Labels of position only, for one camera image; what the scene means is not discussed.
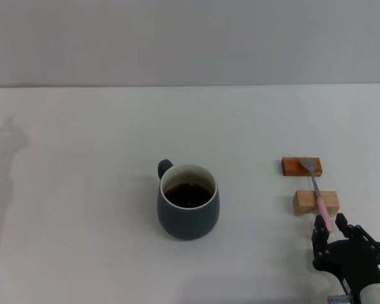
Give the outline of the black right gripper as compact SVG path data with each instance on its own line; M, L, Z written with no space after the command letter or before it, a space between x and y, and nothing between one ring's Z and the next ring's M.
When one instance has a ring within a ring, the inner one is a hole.
M380 242L361 225L351 225L342 213L335 224L345 240L328 243L329 231L321 215L315 217L312 233L313 266L334 275L348 295L359 296L372 284L380 283Z

